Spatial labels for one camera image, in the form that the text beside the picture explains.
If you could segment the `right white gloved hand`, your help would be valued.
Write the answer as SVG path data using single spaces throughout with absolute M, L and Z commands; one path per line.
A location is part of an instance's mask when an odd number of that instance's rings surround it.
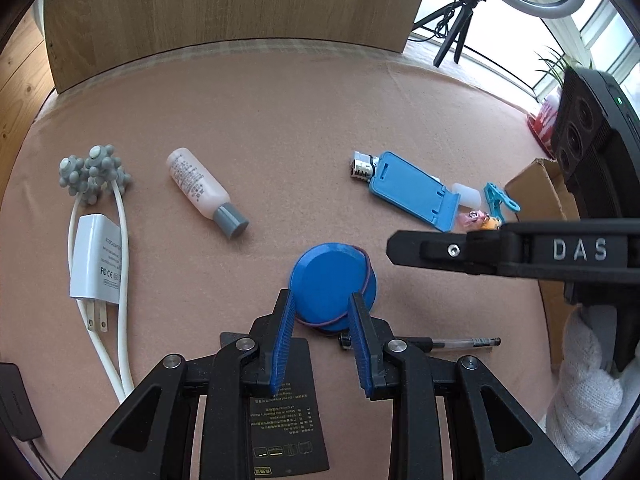
M 586 478 L 602 479 L 639 427 L 639 358 L 610 374 L 603 368 L 602 344 L 578 310 L 565 323 L 563 353 L 546 434 Z

